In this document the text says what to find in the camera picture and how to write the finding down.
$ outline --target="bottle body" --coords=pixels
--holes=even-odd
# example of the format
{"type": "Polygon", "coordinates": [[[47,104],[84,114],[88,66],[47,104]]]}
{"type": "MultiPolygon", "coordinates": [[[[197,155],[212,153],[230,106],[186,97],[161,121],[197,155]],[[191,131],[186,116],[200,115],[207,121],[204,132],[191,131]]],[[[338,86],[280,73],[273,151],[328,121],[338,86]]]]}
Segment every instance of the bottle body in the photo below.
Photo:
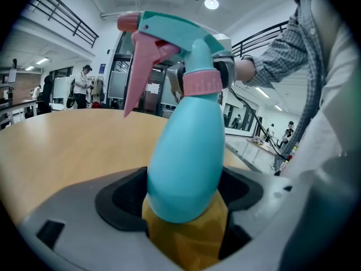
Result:
{"type": "Polygon", "coordinates": [[[194,220],[217,190],[224,157],[217,97],[184,97],[158,140],[148,170],[148,199],[165,221],[194,220]]]}

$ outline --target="hat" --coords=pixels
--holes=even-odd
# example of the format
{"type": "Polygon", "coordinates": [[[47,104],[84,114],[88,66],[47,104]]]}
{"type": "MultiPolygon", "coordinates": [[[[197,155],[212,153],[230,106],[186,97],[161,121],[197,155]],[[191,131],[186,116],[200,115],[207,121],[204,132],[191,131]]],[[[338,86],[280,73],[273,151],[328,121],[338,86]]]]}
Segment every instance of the hat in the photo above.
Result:
{"type": "Polygon", "coordinates": [[[89,71],[92,71],[92,70],[93,70],[93,69],[90,67],[89,64],[85,65],[85,66],[83,67],[83,70],[84,70],[84,69],[88,69],[89,71]]]}

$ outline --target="railing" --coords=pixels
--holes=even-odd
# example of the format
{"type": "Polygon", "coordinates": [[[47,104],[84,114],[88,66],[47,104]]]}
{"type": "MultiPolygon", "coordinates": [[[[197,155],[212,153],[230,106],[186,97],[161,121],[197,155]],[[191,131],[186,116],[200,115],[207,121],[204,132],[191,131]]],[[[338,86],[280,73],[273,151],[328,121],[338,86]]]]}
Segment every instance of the railing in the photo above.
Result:
{"type": "Polygon", "coordinates": [[[61,0],[30,0],[27,8],[36,9],[53,19],[62,26],[68,28],[73,36],[77,35],[93,48],[95,40],[99,37],[88,25],[84,23],[67,5],[61,0]]]}
{"type": "Polygon", "coordinates": [[[246,53],[268,45],[286,29],[288,21],[268,27],[232,46],[232,54],[242,57],[246,53]]]}

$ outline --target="wire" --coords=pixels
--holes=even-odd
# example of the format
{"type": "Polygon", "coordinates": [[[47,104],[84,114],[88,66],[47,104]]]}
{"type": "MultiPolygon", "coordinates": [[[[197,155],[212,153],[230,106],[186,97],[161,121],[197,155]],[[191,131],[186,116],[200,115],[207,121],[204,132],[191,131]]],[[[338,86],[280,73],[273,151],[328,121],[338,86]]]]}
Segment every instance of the wire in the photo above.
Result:
{"type": "MultiPolygon", "coordinates": [[[[256,119],[257,123],[259,123],[259,126],[261,127],[261,130],[263,131],[264,134],[267,134],[267,132],[265,131],[265,128],[263,127],[262,123],[259,121],[259,118],[257,117],[255,111],[251,108],[251,106],[248,104],[248,102],[246,102],[244,99],[238,97],[238,95],[235,93],[235,91],[232,88],[229,88],[229,90],[231,91],[231,93],[235,96],[236,99],[238,99],[241,103],[245,104],[249,110],[251,111],[251,114],[253,115],[253,117],[256,119]]],[[[281,158],[283,158],[284,160],[288,160],[283,154],[282,151],[277,147],[278,150],[276,150],[275,148],[275,142],[273,141],[273,139],[270,137],[270,145],[272,146],[272,148],[275,150],[276,154],[279,155],[281,158]]]]}

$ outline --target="spray bottle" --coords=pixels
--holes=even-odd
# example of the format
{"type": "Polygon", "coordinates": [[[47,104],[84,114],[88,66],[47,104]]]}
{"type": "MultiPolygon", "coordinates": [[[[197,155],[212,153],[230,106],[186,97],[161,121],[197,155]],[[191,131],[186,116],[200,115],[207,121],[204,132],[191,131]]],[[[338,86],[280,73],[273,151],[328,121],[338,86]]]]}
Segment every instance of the spray bottle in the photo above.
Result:
{"type": "Polygon", "coordinates": [[[134,32],[125,116],[136,105],[155,64],[175,54],[184,59],[185,97],[154,149],[147,187],[149,204],[158,217],[173,223],[191,221],[207,208],[222,173],[224,122],[217,102],[222,80],[213,67],[213,55],[224,53],[224,48],[198,25],[157,12],[120,16],[118,28],[134,32]]]}

